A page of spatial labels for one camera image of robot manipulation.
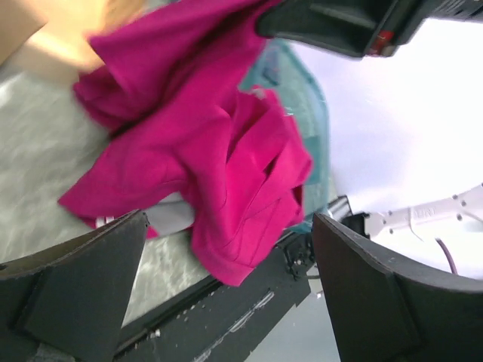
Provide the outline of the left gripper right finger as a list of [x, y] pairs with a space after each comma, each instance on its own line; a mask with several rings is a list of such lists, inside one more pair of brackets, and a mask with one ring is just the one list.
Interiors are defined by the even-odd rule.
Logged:
[[342, 361], [480, 361], [482, 282], [424, 265], [325, 215], [312, 241]]

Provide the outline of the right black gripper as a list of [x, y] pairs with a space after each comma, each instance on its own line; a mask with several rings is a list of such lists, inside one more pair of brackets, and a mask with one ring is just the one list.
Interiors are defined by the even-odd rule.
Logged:
[[256, 31], [346, 57], [391, 57], [429, 13], [429, 1], [283, 1], [258, 17]]

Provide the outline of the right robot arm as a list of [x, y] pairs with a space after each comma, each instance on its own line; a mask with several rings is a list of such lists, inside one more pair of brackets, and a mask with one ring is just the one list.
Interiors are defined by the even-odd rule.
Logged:
[[257, 31], [322, 86], [334, 181], [372, 238], [482, 219], [482, 3], [284, 1]]

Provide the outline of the magenta garment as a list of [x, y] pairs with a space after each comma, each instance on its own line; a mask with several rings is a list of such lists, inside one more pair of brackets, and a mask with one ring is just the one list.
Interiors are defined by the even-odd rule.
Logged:
[[199, 262], [240, 285], [303, 220], [312, 169], [276, 93], [238, 87], [266, 45], [255, 23], [272, 6], [181, 1], [92, 37], [102, 65], [73, 90], [112, 140], [59, 204], [96, 228], [178, 193], [195, 211]]

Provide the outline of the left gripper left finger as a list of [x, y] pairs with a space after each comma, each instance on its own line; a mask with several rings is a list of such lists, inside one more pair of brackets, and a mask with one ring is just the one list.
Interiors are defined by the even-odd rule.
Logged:
[[80, 361], [111, 361], [148, 221], [126, 214], [85, 235], [1, 265], [1, 359], [41, 344]]

